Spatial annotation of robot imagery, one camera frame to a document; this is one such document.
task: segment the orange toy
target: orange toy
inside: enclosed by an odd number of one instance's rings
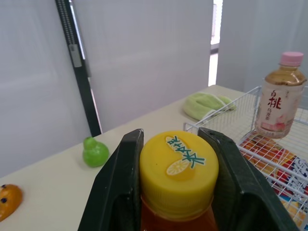
[[[13,184],[0,187],[0,221],[11,215],[23,201],[23,192]]]

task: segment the green cloth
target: green cloth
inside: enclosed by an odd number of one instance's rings
[[[208,93],[198,92],[187,97],[183,110],[191,118],[201,120],[210,114],[219,114],[219,112],[214,112],[231,102],[232,100],[225,96],[215,96]],[[236,106],[231,103],[225,107],[222,112],[235,109]]]

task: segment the green toy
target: green toy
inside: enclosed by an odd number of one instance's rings
[[[96,141],[93,137],[87,137],[83,141],[83,160],[90,167],[98,167],[106,163],[109,156],[107,146]]]

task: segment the bottle cap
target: bottle cap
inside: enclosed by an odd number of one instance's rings
[[[301,52],[284,52],[281,55],[280,64],[285,66],[300,66],[304,59]]]
[[[151,138],[140,155],[142,199],[158,216],[184,221],[211,205],[218,177],[214,149],[185,131]]]

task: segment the white wire basket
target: white wire basket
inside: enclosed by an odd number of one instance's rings
[[[261,87],[256,87],[199,122],[184,123],[184,130],[197,133],[205,127],[233,139],[242,155],[267,178],[299,229],[308,230],[308,87],[291,131],[283,139],[255,132],[260,93]]]

